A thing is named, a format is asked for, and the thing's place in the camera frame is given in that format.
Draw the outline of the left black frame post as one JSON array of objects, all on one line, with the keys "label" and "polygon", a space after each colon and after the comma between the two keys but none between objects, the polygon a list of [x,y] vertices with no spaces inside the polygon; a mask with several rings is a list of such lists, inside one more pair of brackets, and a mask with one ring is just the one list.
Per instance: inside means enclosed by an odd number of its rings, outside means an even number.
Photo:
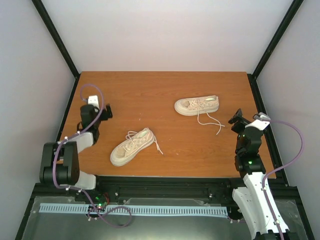
[{"label": "left black frame post", "polygon": [[67,64],[72,76],[77,81],[80,78],[80,73],[76,68],[56,26],[54,25],[44,3],[42,0],[31,0],[36,11],[38,12],[39,16],[41,17],[45,27],[47,28],[49,34],[51,35],[54,43],[56,44],[60,54],[62,55],[65,63]]}]

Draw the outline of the white lace sneaker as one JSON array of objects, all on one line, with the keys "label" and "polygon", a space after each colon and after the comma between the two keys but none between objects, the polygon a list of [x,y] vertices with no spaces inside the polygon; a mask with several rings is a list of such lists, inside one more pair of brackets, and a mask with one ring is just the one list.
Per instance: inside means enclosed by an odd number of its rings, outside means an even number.
[{"label": "white lace sneaker", "polygon": [[110,162],[115,167],[122,167],[133,160],[139,152],[152,144],[156,145],[158,152],[162,155],[164,154],[158,144],[155,134],[148,127],[139,132],[130,130],[125,136],[125,141],[112,150]]},{"label": "white lace sneaker", "polygon": [[[219,107],[220,102],[217,95],[182,98],[174,103],[174,109],[178,114],[187,117],[196,116],[197,122],[202,126],[218,126],[219,129],[216,135],[221,132],[225,125],[221,124],[218,119],[212,117],[210,114],[217,112]],[[206,115],[213,120],[213,122],[201,122],[200,115]]]}]

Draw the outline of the black frame post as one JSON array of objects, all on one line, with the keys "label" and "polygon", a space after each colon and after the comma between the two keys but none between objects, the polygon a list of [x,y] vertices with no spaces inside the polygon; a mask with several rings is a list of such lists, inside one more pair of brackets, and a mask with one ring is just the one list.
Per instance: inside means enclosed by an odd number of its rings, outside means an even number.
[{"label": "black frame post", "polygon": [[62,55],[65,63],[67,64],[72,76],[77,81],[80,78],[80,73],[76,68],[56,26],[54,25],[44,3],[42,0],[31,0],[36,11],[38,12],[39,16],[41,17],[45,27],[47,28],[49,34],[51,35],[54,43],[56,44],[60,54]]},{"label": "black frame post", "polygon": [[261,59],[259,60],[256,68],[252,73],[252,77],[254,80],[257,80],[260,73],[262,72],[263,68],[267,64],[268,60],[270,59],[273,51],[277,47],[278,43],[280,42],[281,38],[283,37],[284,33],[286,32],[287,28],[289,27],[291,21],[295,17],[296,13],[298,12],[299,8],[303,4],[304,0],[293,0],[286,11],[283,19],[281,20],[277,30],[275,31],[273,37],[271,38],[267,48],[265,49]]}]

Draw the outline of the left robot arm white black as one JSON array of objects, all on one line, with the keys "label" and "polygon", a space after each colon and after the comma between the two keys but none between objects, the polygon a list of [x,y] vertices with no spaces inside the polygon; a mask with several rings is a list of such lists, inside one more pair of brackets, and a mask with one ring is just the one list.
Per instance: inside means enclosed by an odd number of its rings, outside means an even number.
[{"label": "left robot arm white black", "polygon": [[100,109],[98,104],[92,103],[80,107],[80,117],[74,135],[44,144],[39,180],[42,184],[67,190],[70,187],[86,190],[86,195],[96,202],[103,198],[104,188],[96,184],[95,175],[80,170],[79,153],[97,143],[101,122],[111,119],[113,113],[109,104]]}]

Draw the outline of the right black frame post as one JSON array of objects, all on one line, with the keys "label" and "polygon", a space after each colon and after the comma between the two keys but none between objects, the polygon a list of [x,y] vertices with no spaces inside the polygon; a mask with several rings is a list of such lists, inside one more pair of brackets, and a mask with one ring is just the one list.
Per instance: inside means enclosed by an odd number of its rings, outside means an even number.
[{"label": "right black frame post", "polygon": [[252,73],[252,77],[254,80],[257,80],[260,73],[262,72],[263,68],[267,64],[268,60],[270,59],[273,51],[277,47],[278,43],[280,42],[281,38],[283,37],[284,33],[286,32],[287,28],[289,27],[291,21],[295,17],[296,13],[298,12],[299,8],[303,4],[304,0],[293,0],[286,11],[283,19],[281,20],[277,30],[275,31],[273,37],[271,38],[267,48],[265,49],[261,59],[259,60],[256,68]]}]

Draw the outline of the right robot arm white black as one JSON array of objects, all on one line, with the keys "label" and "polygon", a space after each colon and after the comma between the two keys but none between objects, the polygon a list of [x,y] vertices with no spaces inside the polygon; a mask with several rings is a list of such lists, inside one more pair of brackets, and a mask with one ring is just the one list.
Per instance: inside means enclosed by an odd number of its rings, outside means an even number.
[{"label": "right robot arm white black", "polygon": [[241,109],[228,121],[237,133],[235,167],[244,182],[232,191],[253,240],[297,240],[281,216],[272,195],[268,175],[259,155],[264,130],[270,118],[260,112],[253,121],[243,117]]}]

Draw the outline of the black aluminium frame rail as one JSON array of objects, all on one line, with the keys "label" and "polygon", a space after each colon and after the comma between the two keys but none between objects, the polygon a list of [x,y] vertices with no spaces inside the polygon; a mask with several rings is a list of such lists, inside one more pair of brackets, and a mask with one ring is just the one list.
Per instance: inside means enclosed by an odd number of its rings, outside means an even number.
[{"label": "black aluminium frame rail", "polygon": [[[289,186],[282,178],[268,180],[275,200],[292,200],[301,204],[297,187]],[[181,177],[124,177],[98,176],[96,188],[89,190],[92,199],[97,195],[107,194],[112,203],[122,204],[131,198],[160,199],[195,199],[206,203],[234,205],[232,191],[244,187],[241,178],[181,178]],[[85,201],[85,196],[56,189],[54,186],[36,183],[31,197],[75,197],[77,201]]]}]

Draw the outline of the green lit circuit board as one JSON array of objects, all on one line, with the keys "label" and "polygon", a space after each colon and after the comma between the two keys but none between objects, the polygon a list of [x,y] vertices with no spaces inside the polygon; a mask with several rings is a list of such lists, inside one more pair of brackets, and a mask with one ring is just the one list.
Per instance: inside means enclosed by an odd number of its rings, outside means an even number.
[{"label": "green lit circuit board", "polygon": [[99,212],[101,214],[104,214],[107,211],[107,206],[110,203],[109,194],[105,192],[97,195],[94,199],[96,200],[95,208],[97,209],[97,211],[95,211],[94,207],[90,205],[88,207],[88,212],[89,213]]}]

